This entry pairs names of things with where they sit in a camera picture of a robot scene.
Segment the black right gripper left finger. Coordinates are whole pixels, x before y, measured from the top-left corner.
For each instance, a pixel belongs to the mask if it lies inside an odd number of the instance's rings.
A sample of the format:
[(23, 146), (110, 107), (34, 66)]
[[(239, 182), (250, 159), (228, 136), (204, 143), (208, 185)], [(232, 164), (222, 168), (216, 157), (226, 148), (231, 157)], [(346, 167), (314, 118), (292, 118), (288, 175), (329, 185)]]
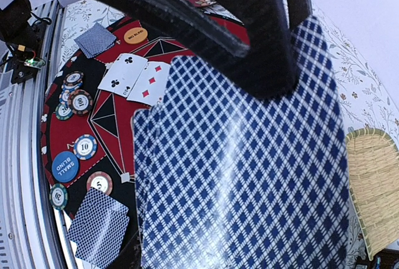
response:
[(296, 66), (282, 0), (216, 0), (243, 24), (243, 42), (187, 0), (98, 0), (174, 37), (258, 99), (291, 91)]

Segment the blue white poker chip stack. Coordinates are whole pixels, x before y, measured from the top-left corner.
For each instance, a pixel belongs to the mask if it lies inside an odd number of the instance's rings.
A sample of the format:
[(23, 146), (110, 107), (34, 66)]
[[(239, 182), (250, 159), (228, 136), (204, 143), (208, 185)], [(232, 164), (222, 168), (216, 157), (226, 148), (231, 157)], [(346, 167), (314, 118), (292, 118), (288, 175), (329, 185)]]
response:
[(55, 116), (59, 120), (69, 120), (73, 115), (87, 115), (93, 107), (92, 96), (82, 88), (84, 73), (74, 71), (64, 77), (59, 95), (59, 105), (55, 108)]

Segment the red white poker chip stack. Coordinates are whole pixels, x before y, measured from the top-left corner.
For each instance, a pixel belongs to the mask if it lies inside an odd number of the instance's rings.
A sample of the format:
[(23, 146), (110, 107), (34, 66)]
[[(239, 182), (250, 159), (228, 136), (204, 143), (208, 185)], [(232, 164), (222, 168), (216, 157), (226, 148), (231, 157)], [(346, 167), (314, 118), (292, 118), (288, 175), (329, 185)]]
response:
[(87, 190), (95, 188), (106, 195), (110, 195), (113, 190), (113, 181), (111, 176), (103, 171), (91, 174), (86, 183)]

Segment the blue small blind button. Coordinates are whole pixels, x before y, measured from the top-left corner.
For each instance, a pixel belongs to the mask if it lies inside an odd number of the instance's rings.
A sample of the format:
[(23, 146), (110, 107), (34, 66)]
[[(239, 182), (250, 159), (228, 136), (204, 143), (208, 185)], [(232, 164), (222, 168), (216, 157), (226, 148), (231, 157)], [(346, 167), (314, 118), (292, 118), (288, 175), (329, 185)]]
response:
[(79, 161), (73, 152), (63, 151), (52, 162), (52, 174), (60, 183), (72, 181), (79, 172)]

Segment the dealt blue card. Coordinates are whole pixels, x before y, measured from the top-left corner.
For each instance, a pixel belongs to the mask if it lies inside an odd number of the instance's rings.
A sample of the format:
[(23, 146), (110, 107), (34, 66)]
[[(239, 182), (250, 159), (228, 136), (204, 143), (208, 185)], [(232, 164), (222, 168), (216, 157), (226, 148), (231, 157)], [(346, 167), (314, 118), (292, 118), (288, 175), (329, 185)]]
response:
[(90, 188), (67, 233), (67, 238), (77, 244), (75, 256), (107, 268), (118, 257), (130, 220), (128, 211), (118, 200)]
[(117, 37), (99, 23), (95, 23), (90, 29), (74, 39), (79, 49), (88, 58), (94, 58), (110, 49)]

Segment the round red black poker mat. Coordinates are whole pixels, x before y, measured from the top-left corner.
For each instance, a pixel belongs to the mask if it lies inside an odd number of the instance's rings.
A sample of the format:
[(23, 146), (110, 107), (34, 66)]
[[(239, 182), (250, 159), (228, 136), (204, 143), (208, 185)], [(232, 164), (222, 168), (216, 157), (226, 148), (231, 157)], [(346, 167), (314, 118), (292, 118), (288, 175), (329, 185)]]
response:
[[(96, 24), (113, 34), (116, 42), (109, 50), (88, 58), (75, 39)], [(152, 28), (148, 28), (148, 36), (143, 42), (126, 43), (123, 38), (125, 33), (140, 26), (140, 21), (95, 0), (77, 1), (65, 8), (61, 64), (47, 91), (41, 119), (41, 154), (49, 183), (60, 183), (67, 190), (64, 212), (70, 218), (75, 217), (87, 193), (91, 176), (111, 180), (112, 198), (128, 207), (130, 217), (135, 215), (132, 118), (145, 105), (100, 90), (100, 81), (112, 62), (124, 53), (165, 63), (170, 63), (176, 56), (191, 54), (177, 40)], [(84, 75), (80, 87), (90, 94), (92, 108), (84, 115), (67, 115), (60, 101), (65, 88), (64, 79), (78, 71)], [(94, 156), (79, 160), (79, 168), (67, 172), (66, 178), (62, 178), (65, 169), (55, 170), (52, 167), (56, 157), (62, 152), (73, 152), (75, 141), (86, 134), (96, 140)]]

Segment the green poker chip stack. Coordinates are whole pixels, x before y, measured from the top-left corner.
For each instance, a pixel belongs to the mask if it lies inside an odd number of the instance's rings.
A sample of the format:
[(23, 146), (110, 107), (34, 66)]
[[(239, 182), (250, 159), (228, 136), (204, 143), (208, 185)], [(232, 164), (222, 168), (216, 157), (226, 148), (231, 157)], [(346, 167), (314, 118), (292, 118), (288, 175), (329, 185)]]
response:
[(49, 192), (50, 204), (56, 210), (65, 209), (69, 196), (68, 191), (65, 186), (60, 183), (56, 183)]

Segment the orange big blind button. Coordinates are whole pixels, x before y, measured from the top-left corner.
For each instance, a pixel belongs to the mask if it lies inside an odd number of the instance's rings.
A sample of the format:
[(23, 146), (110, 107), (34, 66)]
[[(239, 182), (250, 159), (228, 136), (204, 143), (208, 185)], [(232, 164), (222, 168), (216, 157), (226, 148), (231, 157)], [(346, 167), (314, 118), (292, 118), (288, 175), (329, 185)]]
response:
[(134, 27), (129, 29), (123, 36), (123, 40), (127, 44), (135, 45), (146, 41), (148, 31), (142, 27)]

